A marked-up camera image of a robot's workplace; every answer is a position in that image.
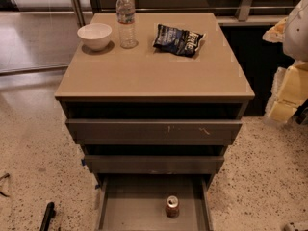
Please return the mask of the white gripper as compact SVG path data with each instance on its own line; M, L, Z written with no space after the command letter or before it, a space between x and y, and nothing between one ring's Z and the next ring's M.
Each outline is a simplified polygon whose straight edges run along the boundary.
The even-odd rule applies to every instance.
M295 107L301 106L307 99L308 63L296 62L287 68L278 92L278 101L283 103L273 103L269 110L269 118L286 123L297 111Z

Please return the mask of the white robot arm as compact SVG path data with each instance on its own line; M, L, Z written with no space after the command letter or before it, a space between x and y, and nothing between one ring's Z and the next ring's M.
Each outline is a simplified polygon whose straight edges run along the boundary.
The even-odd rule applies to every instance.
M308 99L308 0L300 0L263 40L281 42L283 53L295 60L287 69L277 69L265 108L266 121L286 124Z

